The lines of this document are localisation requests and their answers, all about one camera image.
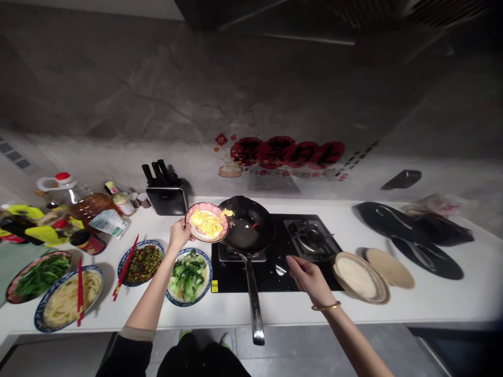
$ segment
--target green slipper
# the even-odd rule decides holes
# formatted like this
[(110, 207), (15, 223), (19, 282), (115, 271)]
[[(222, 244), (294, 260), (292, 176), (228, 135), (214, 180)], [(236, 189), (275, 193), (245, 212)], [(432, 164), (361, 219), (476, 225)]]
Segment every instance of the green slipper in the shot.
[(234, 348), (232, 346), (232, 338), (227, 332), (224, 334), (222, 339), (220, 339), (220, 345), (222, 347), (225, 347), (225, 348), (231, 350), (231, 352), (234, 352)]
[(181, 330), (180, 336), (178, 337), (178, 343), (180, 343), (180, 340), (182, 340), (184, 335), (191, 334), (191, 333), (192, 333), (192, 330)]

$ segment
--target plate of green beans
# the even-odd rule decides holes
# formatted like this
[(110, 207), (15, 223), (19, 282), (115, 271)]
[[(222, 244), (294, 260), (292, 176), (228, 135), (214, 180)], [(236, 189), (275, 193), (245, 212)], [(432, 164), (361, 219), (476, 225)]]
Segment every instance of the plate of green beans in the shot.
[(11, 304), (22, 304), (47, 292), (71, 270), (67, 251), (53, 251), (24, 267), (10, 282), (5, 296)]
[[(121, 261), (117, 269), (117, 277), (120, 278), (122, 269), (127, 261), (127, 257), (131, 249), (129, 249)], [(155, 240), (147, 240), (139, 242), (133, 251), (133, 256), (129, 261), (124, 280), (125, 286), (136, 287), (148, 282), (157, 272), (159, 265), (164, 257), (164, 248)]]

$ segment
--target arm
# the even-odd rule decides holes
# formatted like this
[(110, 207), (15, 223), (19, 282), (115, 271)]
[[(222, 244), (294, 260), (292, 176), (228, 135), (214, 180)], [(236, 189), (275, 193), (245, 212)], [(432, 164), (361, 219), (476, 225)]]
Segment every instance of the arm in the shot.
[(145, 376), (150, 362), (152, 342), (168, 288), (169, 278), (180, 249), (190, 237), (191, 225), (184, 228), (181, 219), (171, 227), (168, 250), (145, 293), (119, 332), (109, 358), (97, 373), (97, 377), (127, 375)]
[(184, 228), (184, 219), (178, 220), (171, 227), (168, 250), (162, 260), (156, 274), (141, 297), (135, 309), (126, 322), (127, 327), (136, 329), (153, 330), (157, 329), (159, 316), (161, 314), (162, 303), (168, 289), (169, 278), (173, 272), (174, 262), (178, 252), (187, 243), (190, 237), (191, 225)]
[[(290, 276), (301, 291), (307, 292), (314, 306), (330, 306), (337, 302), (317, 265), (299, 257), (288, 256), (287, 261)], [(359, 377), (393, 376), (340, 306), (322, 313)]]

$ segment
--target blue and white plate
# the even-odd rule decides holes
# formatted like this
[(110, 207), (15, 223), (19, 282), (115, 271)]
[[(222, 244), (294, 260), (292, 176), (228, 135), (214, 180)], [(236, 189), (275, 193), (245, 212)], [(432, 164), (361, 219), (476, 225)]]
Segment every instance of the blue and white plate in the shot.
[[(155, 240), (146, 240), (146, 241), (142, 241), (142, 242), (139, 242), (136, 244), (136, 249), (140, 249), (142, 247), (145, 247), (145, 246), (149, 246), (149, 245), (154, 245), (156, 246), (158, 249), (161, 250), (162, 252), (162, 259), (164, 259), (164, 247), (162, 247), (162, 245), (155, 241)], [(121, 274), (122, 274), (122, 268), (124, 268), (124, 263), (126, 263), (126, 260), (127, 260), (127, 257), (129, 255), (129, 253), (131, 252), (131, 249), (133, 247), (130, 247), (126, 253), (123, 255), (123, 257), (121, 258), (121, 261), (119, 262), (119, 267), (117, 267), (117, 277), (120, 279), (121, 278)], [(124, 280), (122, 282), (122, 285), (125, 285), (125, 286), (130, 286), (130, 287), (135, 287), (135, 286), (140, 286), (146, 282), (148, 282), (149, 280), (145, 280), (143, 283), (129, 283), (126, 281), (126, 278), (124, 277)]]
[[(96, 300), (98, 299), (98, 297), (101, 294), (101, 290), (103, 288), (103, 271), (101, 271), (101, 269), (98, 266), (95, 266), (95, 265), (83, 266), (82, 267), (82, 272), (84, 272), (84, 271), (93, 271), (94, 273), (99, 274), (100, 277), (101, 277), (100, 290), (98, 291), (98, 294), (96, 295), (96, 298), (94, 299), (94, 301), (91, 303), (91, 305), (89, 305), (89, 307), (87, 308), (87, 310), (84, 312), (84, 314), (85, 314), (85, 313), (87, 313), (91, 309), (91, 307), (94, 305), (94, 303), (96, 302)], [(64, 326), (51, 327), (51, 326), (46, 325), (46, 323), (43, 321), (43, 312), (46, 309), (46, 305), (49, 302), (49, 299), (51, 298), (51, 296), (54, 294), (54, 292), (60, 286), (62, 286), (68, 279), (72, 278), (73, 276), (77, 275), (78, 273), (79, 273), (78, 269), (70, 271), (65, 276), (63, 276), (60, 280), (58, 280), (56, 283), (54, 283), (54, 285), (51, 287), (51, 289), (48, 290), (45, 293), (45, 295), (42, 297), (42, 300), (38, 304), (37, 310), (35, 311), (35, 327), (37, 328), (37, 330), (39, 330), (40, 332), (55, 332), (55, 331), (59, 331), (61, 329), (64, 329), (66, 326), (68, 326), (68, 325), (72, 324), (73, 322), (75, 322), (75, 320), (73, 320), (72, 322), (70, 322), (70, 323), (68, 323), (68, 324), (66, 324)]]
[(201, 255), (204, 260), (206, 261), (206, 265), (207, 265), (207, 268), (209, 269), (209, 272), (208, 274), (206, 274), (206, 283), (205, 283), (205, 287), (201, 290), (201, 294), (199, 295), (199, 297), (194, 301), (194, 302), (190, 302), (190, 303), (184, 303), (184, 302), (181, 302), (181, 301), (177, 301), (170, 293), (169, 293), (169, 290), (166, 290), (166, 297), (168, 298), (168, 300), (173, 304), (173, 305), (176, 305), (176, 306), (181, 306), (181, 307), (186, 307), (186, 306), (191, 306), (191, 305), (194, 305), (194, 304), (197, 304), (203, 297), (204, 295), (208, 292), (208, 290), (210, 289), (210, 285), (211, 285), (211, 282), (213, 280), (213, 266), (211, 265), (211, 261), (210, 261), (210, 258), (208, 258), (208, 256), (206, 255), (206, 253), (204, 253), (203, 251), (199, 250), (199, 249), (196, 249), (196, 248), (188, 248), (188, 249), (183, 249), (182, 251), (180, 251), (178, 253), (178, 257), (177, 257), (177, 260), (178, 258), (180, 258), (182, 255), (184, 254), (187, 254), (188, 252), (191, 252), (192, 250), (195, 250), (197, 254)]

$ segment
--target white countertop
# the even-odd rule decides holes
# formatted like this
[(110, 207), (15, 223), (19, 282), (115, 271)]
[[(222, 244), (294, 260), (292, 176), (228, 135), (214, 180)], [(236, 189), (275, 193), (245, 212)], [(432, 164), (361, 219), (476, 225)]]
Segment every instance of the white countertop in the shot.
[[(205, 201), (219, 204), (224, 198), (195, 197), (191, 204)], [(475, 241), (455, 247), (443, 247), (463, 269), (464, 278), (452, 281), (433, 275), (416, 266), (402, 255), (385, 237), (363, 224), (352, 206), (359, 202), (308, 201), (293, 199), (257, 199), (271, 213), (317, 214), (344, 251), (355, 253), (358, 248), (378, 248), (390, 251), (414, 276), (412, 290), (391, 287), (391, 301), (384, 306), (363, 303), (345, 292), (336, 298), (356, 323), (476, 321), (499, 319), (503, 297), (503, 240), (461, 218), (453, 219), (474, 232)], [(387, 203), (398, 207), (397, 203)], [(74, 256), (84, 255), (83, 263), (97, 264), (104, 272), (104, 288), (99, 301), (89, 312), (80, 328), (76, 322), (60, 332), (118, 331), (125, 324), (147, 284), (135, 288), (123, 286), (116, 302), (112, 291), (117, 284), (117, 265), (126, 250), (139, 240), (156, 239), (166, 248), (169, 228), (177, 217), (157, 216), (153, 208), (140, 208), (132, 225), (121, 241), (110, 241), (97, 256), (81, 253), (69, 244), (60, 247), (72, 250)], [(211, 255), (211, 245), (189, 242)], [(325, 324), (324, 317), (311, 310), (308, 296), (303, 292), (259, 293), (265, 325)], [(8, 335), (34, 334), (34, 313), (40, 299), (0, 309), (0, 342)], [(251, 325), (248, 293), (208, 292), (196, 305), (180, 308), (167, 299), (162, 307), (159, 329), (210, 328)]]

